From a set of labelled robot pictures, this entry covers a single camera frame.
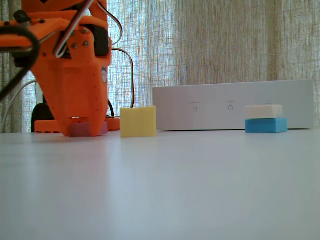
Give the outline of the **orange gripper black servo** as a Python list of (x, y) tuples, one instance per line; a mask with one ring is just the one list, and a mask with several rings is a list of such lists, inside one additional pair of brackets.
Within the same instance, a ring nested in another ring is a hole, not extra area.
[(74, 16), (53, 54), (41, 53), (31, 68), (64, 136), (70, 135), (71, 118), (87, 122), (93, 137), (102, 130), (108, 110), (111, 46), (105, 19)]

